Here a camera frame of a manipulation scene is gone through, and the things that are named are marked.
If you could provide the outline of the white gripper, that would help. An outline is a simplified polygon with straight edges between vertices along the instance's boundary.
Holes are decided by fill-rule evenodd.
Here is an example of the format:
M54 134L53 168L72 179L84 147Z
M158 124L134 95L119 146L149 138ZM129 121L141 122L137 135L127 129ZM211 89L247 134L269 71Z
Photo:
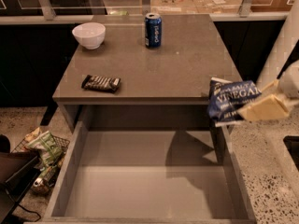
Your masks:
M279 87L289 98L299 98L299 60L292 63L279 79L265 85L261 92ZM238 114L247 121L284 119L290 115L289 99L282 94L270 94L262 99L256 99L237 110Z

